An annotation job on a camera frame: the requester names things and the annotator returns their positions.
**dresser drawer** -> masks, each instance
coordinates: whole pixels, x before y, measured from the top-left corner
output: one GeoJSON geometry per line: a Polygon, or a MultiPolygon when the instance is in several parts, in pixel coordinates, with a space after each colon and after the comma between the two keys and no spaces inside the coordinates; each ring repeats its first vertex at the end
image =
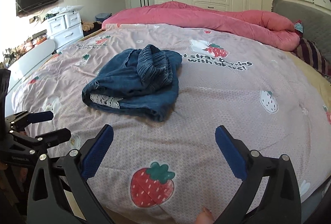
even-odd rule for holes
{"type": "Polygon", "coordinates": [[[207,10],[229,11],[228,5],[206,4],[206,3],[199,3],[199,2],[193,2],[193,5],[195,5],[197,7],[205,8],[207,10]]]}
{"type": "Polygon", "coordinates": [[[50,33],[48,35],[54,35],[66,29],[66,22],[64,20],[64,16],[51,20],[49,22],[49,30],[50,33]]]}
{"type": "Polygon", "coordinates": [[[54,39],[56,43],[56,49],[62,47],[63,45],[81,38],[83,36],[82,25],[78,24],[69,28],[67,31],[60,33],[58,35],[54,35],[52,39],[54,39]]]}
{"type": "Polygon", "coordinates": [[[80,15],[79,13],[69,13],[66,14],[66,21],[67,21],[67,27],[74,26],[78,23],[81,23],[80,15]]]}

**metal screw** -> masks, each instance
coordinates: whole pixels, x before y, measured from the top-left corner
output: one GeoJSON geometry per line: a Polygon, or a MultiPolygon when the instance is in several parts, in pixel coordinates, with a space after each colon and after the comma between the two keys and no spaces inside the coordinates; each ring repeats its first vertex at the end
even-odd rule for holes
{"type": "Polygon", "coordinates": [[[39,159],[41,161],[45,160],[46,158],[47,158],[47,155],[46,154],[41,154],[40,157],[39,157],[39,159]]]}
{"type": "Polygon", "coordinates": [[[282,155],[282,159],[285,161],[289,161],[290,157],[288,155],[284,154],[284,155],[282,155]]]}
{"type": "Polygon", "coordinates": [[[71,157],[75,157],[75,156],[77,156],[77,154],[78,154],[78,150],[76,150],[76,149],[73,149],[72,151],[69,152],[69,155],[71,157]]]}
{"type": "Polygon", "coordinates": [[[251,151],[251,155],[252,155],[253,157],[258,157],[258,156],[260,156],[260,153],[259,153],[258,151],[256,151],[256,150],[252,150],[252,151],[251,151]]]}

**pink bed sheet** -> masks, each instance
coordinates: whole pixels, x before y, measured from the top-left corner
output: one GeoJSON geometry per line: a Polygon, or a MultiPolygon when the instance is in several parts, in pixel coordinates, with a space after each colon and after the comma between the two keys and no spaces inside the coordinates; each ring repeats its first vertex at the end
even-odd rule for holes
{"type": "Polygon", "coordinates": [[[122,10],[102,23],[159,24],[166,23],[182,28],[206,28],[250,38],[285,51],[299,45],[293,23],[277,13],[261,10],[226,12],[206,10],[180,2],[122,10]]]}

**drawer handle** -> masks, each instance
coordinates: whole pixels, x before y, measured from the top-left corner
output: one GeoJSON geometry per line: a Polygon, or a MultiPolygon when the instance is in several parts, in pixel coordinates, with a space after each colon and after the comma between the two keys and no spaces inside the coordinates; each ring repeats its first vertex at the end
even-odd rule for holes
{"type": "Polygon", "coordinates": [[[65,35],[64,37],[67,38],[67,37],[69,37],[69,36],[71,36],[71,35],[73,35],[73,32],[70,33],[70,34],[68,34],[68,35],[65,35]]]}

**folded jeans on dresser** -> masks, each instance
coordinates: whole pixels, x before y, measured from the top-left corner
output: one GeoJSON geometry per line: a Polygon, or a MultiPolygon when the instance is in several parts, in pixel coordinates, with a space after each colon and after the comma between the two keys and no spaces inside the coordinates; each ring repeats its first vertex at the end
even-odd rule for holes
{"type": "Polygon", "coordinates": [[[129,48],[114,56],[84,87],[82,100],[109,113],[164,121],[178,96],[176,70],[181,62],[179,53],[151,44],[129,48]]]}

